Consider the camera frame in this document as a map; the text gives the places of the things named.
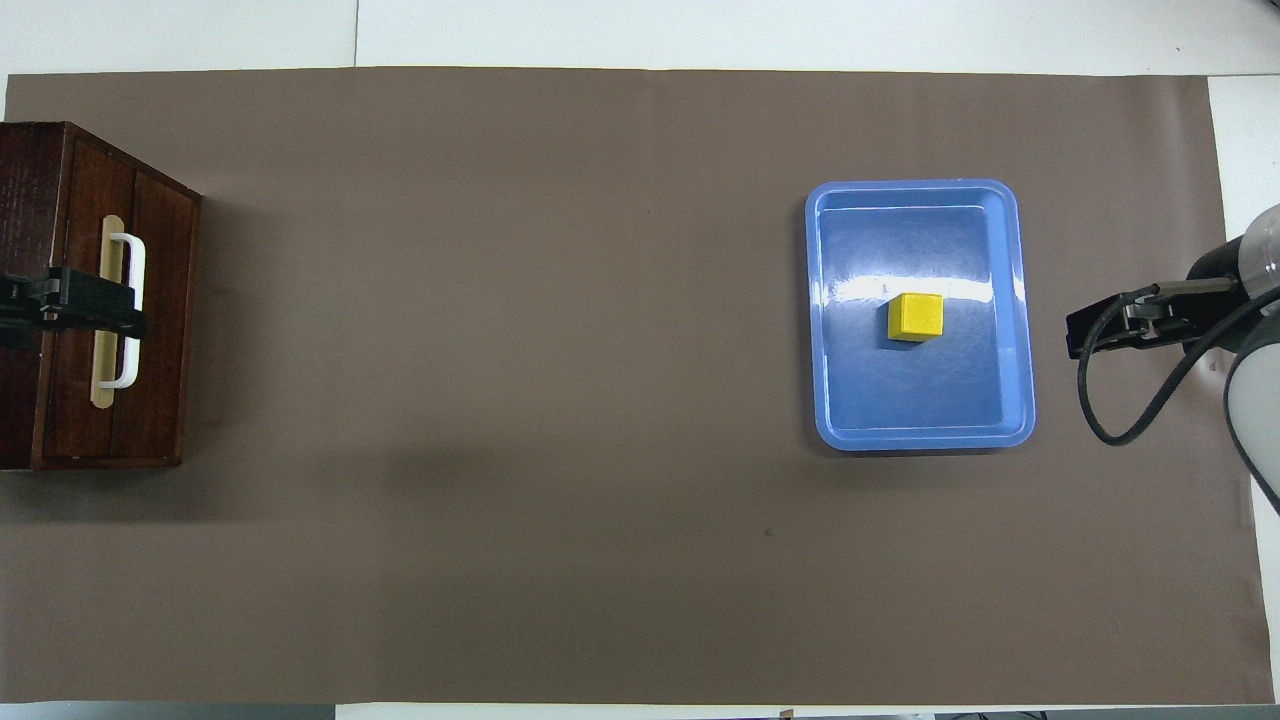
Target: yellow cube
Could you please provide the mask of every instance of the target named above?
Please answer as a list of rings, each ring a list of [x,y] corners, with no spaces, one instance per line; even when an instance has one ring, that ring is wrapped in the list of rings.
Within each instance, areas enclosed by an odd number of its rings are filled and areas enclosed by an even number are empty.
[[[888,304],[888,337],[924,342],[942,334],[942,296],[904,292]]]

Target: blue plastic tray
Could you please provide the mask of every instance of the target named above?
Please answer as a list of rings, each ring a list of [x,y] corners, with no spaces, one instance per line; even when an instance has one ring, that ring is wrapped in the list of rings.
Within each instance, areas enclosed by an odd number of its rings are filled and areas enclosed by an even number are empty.
[[[840,450],[1009,447],[1036,425],[1014,193],[992,179],[831,182],[809,195],[818,432]],[[901,292],[945,300],[942,337],[886,334]]]

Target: dark brown wooden box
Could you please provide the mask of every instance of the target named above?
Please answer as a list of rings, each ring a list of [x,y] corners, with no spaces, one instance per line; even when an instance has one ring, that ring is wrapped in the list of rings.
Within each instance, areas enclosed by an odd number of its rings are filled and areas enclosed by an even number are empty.
[[[72,123],[0,123],[0,273],[99,273],[102,218],[146,242],[133,387],[90,402],[93,333],[0,347],[0,468],[137,468],[182,461],[200,195]]]

